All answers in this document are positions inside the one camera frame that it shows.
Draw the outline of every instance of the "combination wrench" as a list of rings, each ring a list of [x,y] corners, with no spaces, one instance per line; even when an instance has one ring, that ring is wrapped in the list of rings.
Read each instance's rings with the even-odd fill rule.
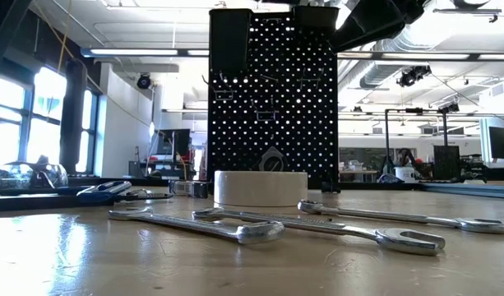
[[[238,227],[190,219],[154,215],[150,207],[141,210],[110,210],[111,220],[135,220],[171,226],[178,229],[188,229],[203,234],[212,234],[237,240],[241,244],[267,243],[283,236],[284,226],[280,222],[268,220],[261,223],[247,224]]]
[[[456,227],[458,229],[483,234],[504,234],[504,224],[498,220],[486,220],[475,218],[438,218],[424,215],[410,215],[390,213],[375,210],[352,210],[343,208],[326,207],[319,202],[302,200],[298,203],[298,209],[309,214],[324,215],[347,215],[363,218],[394,220],[402,222],[414,222],[422,224],[439,224]]]
[[[275,220],[286,228],[314,231],[324,234],[353,235],[376,241],[379,245],[399,251],[417,255],[437,255],[445,247],[443,237],[426,234],[411,229],[364,229],[331,223],[321,220],[308,220],[279,215],[248,213],[224,208],[210,208],[195,210],[193,219],[217,221],[223,218],[237,219],[247,222],[261,222]]]

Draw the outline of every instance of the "workbench surface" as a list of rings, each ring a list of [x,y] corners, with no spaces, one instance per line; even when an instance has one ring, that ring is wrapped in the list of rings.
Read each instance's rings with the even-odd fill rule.
[[[349,208],[504,222],[504,200],[495,198],[405,191],[309,196]],[[190,217],[213,202],[174,197],[152,206],[156,213]],[[308,217],[295,207],[228,208]],[[361,227],[439,234],[446,239],[445,253],[415,256],[363,238],[295,229],[280,241],[241,246],[108,220],[107,210],[0,213],[0,295],[504,295],[504,235],[341,217],[336,220]]]

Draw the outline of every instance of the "masking tape roll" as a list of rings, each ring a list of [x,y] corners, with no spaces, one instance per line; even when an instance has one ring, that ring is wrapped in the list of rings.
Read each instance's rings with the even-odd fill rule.
[[[296,206],[307,199],[307,173],[215,172],[215,203],[228,206]]]

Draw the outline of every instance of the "black pegboard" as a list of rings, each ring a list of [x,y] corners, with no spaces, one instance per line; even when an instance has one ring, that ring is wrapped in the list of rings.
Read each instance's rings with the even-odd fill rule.
[[[208,178],[254,170],[271,147],[308,187],[338,176],[337,59],[333,28],[297,28],[290,13],[252,15],[247,71],[210,70]]]

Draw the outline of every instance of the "monitor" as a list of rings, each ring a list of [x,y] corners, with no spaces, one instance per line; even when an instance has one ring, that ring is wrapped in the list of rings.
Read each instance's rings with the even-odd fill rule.
[[[189,152],[189,129],[159,130],[158,141],[157,154],[173,155],[179,153],[181,156],[186,156]]]
[[[434,146],[432,177],[435,180],[451,180],[459,178],[460,174],[460,147]]]
[[[490,127],[489,142],[491,144],[491,158],[504,160],[504,128]]]

